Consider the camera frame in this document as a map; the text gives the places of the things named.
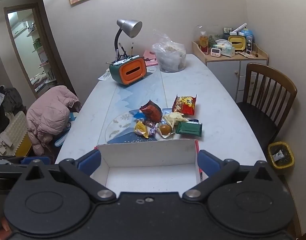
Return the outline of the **green snack packet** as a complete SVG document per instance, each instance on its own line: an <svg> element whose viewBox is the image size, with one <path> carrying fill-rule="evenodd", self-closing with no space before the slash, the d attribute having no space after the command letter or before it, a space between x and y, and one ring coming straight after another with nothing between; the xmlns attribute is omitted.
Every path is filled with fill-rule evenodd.
<svg viewBox="0 0 306 240"><path fill-rule="evenodd" d="M184 122L184 121L179 121L176 127L177 134L181 135L194 135L197 137L202 136L202 124L198 122Z"/></svg>

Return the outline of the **brown egg snack packet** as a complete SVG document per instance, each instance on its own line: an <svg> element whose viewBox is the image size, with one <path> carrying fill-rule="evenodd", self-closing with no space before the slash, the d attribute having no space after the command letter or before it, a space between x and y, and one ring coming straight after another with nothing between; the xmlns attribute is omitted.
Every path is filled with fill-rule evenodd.
<svg viewBox="0 0 306 240"><path fill-rule="evenodd" d="M166 121L161 121L157 124L157 132L163 139L167 139L174 134L174 129Z"/></svg>

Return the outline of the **cream snack packet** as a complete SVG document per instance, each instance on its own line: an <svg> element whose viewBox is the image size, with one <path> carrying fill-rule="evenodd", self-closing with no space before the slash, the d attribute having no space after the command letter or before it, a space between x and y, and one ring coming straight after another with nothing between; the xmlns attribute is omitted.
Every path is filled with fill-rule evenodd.
<svg viewBox="0 0 306 240"><path fill-rule="evenodd" d="M179 122L188 122L189 120L184 117L183 113L180 112L171 112L162 116L162 119L166 121L166 123L174 128L174 126L178 125Z"/></svg>

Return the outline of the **yellow snack packet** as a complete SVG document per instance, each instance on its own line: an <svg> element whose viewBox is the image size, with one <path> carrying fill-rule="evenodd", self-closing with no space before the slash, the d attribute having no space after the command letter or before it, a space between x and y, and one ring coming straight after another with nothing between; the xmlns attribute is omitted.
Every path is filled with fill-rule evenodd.
<svg viewBox="0 0 306 240"><path fill-rule="evenodd" d="M139 136L145 137L146 139L148 139L149 137L149 131L141 120L137 120L134 127L134 133L136 133Z"/></svg>

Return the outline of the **red yellow chip bag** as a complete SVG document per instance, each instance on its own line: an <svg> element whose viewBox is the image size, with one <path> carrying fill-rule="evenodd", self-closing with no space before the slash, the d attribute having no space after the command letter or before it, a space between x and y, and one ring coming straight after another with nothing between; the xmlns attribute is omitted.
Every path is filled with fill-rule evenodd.
<svg viewBox="0 0 306 240"><path fill-rule="evenodd" d="M178 112L186 115L195 115L196 97L176 96L172 112Z"/></svg>

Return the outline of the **purple candy packet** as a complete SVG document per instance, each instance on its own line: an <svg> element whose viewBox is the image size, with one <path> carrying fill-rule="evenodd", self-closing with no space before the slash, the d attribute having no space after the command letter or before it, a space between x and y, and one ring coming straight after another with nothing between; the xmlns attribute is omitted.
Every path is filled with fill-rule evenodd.
<svg viewBox="0 0 306 240"><path fill-rule="evenodd" d="M158 128L158 123L156 123L153 127L150 128L150 130L148 132L148 135L149 136L154 136L156 131L157 131L157 128Z"/></svg>

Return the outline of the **blue cookie packet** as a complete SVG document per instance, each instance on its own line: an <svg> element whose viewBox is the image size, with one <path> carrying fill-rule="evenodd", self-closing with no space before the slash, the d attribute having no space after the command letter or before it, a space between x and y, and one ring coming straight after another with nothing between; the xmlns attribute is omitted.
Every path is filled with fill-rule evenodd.
<svg viewBox="0 0 306 240"><path fill-rule="evenodd" d="M129 113L135 119L141 119L141 120L145 120L146 119L145 114L140 109L131 110L131 111L129 111Z"/></svg>

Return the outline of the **light blue snack packet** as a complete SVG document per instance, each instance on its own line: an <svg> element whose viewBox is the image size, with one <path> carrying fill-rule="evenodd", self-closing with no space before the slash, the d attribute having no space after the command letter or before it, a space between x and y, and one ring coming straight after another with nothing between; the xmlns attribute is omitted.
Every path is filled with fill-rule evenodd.
<svg viewBox="0 0 306 240"><path fill-rule="evenodd" d="M162 109L162 115L166 115L172 112L171 108L163 108Z"/></svg>

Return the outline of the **dark red snack packet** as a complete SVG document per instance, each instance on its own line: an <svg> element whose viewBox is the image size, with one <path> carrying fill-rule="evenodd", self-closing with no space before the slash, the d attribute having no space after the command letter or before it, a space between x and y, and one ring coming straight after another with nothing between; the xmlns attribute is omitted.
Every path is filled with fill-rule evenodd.
<svg viewBox="0 0 306 240"><path fill-rule="evenodd" d="M149 100L145 105L141 106L140 111L146 116L147 119L154 123L159 123L162 119L161 108L151 100Z"/></svg>

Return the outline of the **white blue snack packet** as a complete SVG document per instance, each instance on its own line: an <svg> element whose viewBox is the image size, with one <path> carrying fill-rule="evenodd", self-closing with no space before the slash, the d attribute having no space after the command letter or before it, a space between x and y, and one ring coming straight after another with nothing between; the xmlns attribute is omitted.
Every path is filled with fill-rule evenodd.
<svg viewBox="0 0 306 240"><path fill-rule="evenodd" d="M199 123L199 120L197 120L197 119L188 119L189 120L189 122L197 122L197 123Z"/></svg>

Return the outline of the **white paper slip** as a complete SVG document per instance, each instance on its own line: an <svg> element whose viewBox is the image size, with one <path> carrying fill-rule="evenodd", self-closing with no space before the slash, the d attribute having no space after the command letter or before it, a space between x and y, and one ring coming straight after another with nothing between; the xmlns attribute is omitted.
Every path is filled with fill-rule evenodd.
<svg viewBox="0 0 306 240"><path fill-rule="evenodd" d="M109 68L105 71L105 73L104 74L102 74L100 77L98 77L97 79L99 80L99 81L105 81L105 80L107 80L108 78L110 77L110 70L109 70Z"/></svg>

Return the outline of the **white wooden cabinet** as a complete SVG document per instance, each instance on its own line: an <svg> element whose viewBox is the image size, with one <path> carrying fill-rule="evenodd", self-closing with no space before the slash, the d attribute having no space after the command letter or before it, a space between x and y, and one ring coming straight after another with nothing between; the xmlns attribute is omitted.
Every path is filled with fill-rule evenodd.
<svg viewBox="0 0 306 240"><path fill-rule="evenodd" d="M211 70L236 103L242 101L244 94L247 64L254 62L267 65L269 63L269 55L265 51L256 44L253 45L253 49L253 57L250 59L240 54L233 57L212 57L204 54L197 42L192 42L193 54Z"/></svg>

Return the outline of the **white pink digital timer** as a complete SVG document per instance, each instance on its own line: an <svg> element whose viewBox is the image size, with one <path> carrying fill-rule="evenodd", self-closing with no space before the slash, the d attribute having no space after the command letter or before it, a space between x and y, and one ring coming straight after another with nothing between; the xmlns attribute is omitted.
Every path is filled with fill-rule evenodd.
<svg viewBox="0 0 306 240"><path fill-rule="evenodd" d="M221 57L221 49L219 49L219 48L211 48L210 56L212 56L212 57Z"/></svg>

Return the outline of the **clear plastic bag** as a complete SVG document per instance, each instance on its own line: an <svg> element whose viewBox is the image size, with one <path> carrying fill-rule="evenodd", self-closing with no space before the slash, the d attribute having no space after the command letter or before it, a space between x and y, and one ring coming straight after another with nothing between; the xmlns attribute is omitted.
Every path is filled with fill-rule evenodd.
<svg viewBox="0 0 306 240"><path fill-rule="evenodd" d="M176 73L186 68L186 48L176 43L165 33L154 29L154 36L158 41L152 45L157 62L162 72Z"/></svg>

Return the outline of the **glass dome with fries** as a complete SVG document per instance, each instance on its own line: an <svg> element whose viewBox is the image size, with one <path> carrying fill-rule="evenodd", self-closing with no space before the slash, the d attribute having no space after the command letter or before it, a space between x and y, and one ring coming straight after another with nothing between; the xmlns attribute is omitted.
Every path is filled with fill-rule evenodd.
<svg viewBox="0 0 306 240"><path fill-rule="evenodd" d="M195 40L199 45L200 50L205 54L209 54L209 38L207 31L203 25L198 25L195 28Z"/></svg>

